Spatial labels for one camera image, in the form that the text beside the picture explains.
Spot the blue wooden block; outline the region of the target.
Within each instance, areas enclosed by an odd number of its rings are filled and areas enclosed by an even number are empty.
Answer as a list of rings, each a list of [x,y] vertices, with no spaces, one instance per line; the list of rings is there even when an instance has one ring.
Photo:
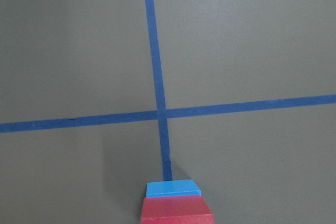
[[[174,197],[202,195],[200,188],[191,179],[150,182],[146,186],[146,197]]]

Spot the red wooden block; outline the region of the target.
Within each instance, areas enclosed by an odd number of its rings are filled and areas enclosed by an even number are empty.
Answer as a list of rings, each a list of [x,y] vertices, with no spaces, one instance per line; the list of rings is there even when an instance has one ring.
[[[144,198],[140,223],[214,223],[210,207],[200,195]]]

